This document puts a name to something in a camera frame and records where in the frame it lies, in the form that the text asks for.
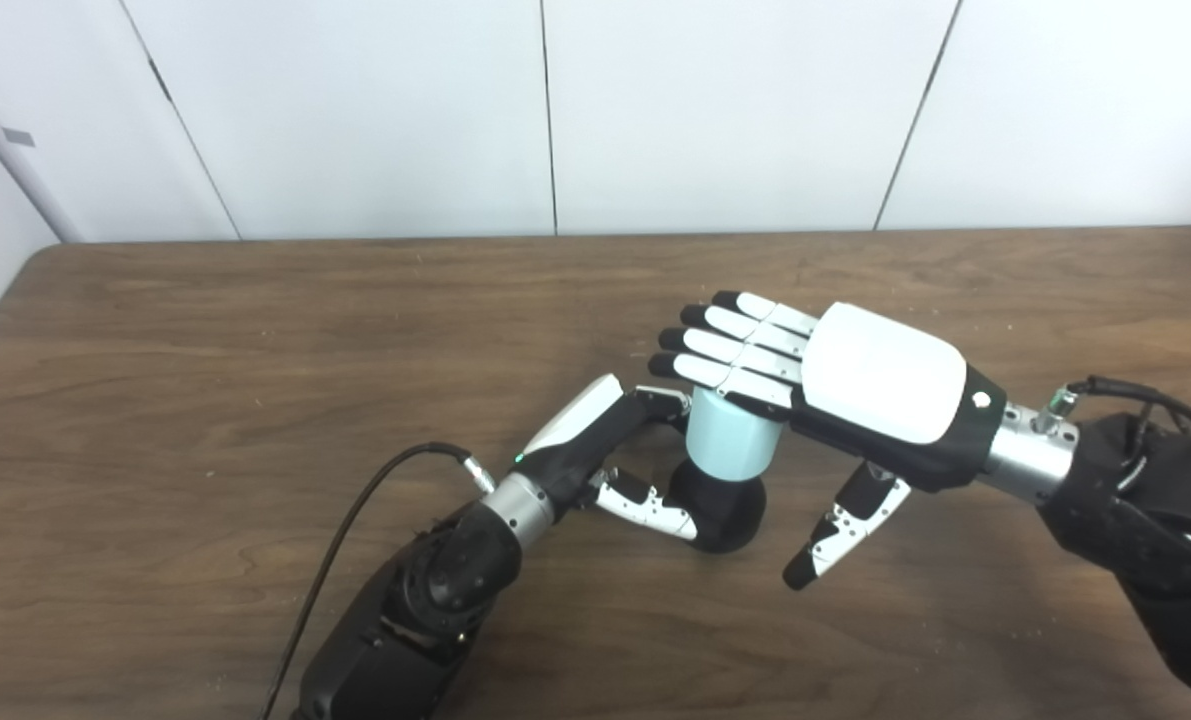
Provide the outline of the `black and white left hand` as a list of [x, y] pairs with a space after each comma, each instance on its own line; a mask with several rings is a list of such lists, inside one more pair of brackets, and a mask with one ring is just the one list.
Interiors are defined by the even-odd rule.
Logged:
[[690, 411], [690, 397], [682, 392], [651, 386], [626, 389], [613, 374], [603, 374], [540, 428], [511, 470], [537, 487], [555, 521], [570, 509], [596, 506], [640, 527], [696, 541], [690, 511], [665, 500], [646, 480], [605, 465], [641, 428], [669, 425], [685, 432]]

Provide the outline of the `black and white right hand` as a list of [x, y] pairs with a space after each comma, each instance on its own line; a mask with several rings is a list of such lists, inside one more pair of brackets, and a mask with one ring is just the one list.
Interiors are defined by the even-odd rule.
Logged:
[[782, 571], [787, 587], [819, 580], [911, 489], [943, 492], [985, 471], [1006, 393], [950, 343], [863, 307], [819, 317], [750, 292], [692, 303], [657, 337], [656, 377], [859, 457], [813, 534]]

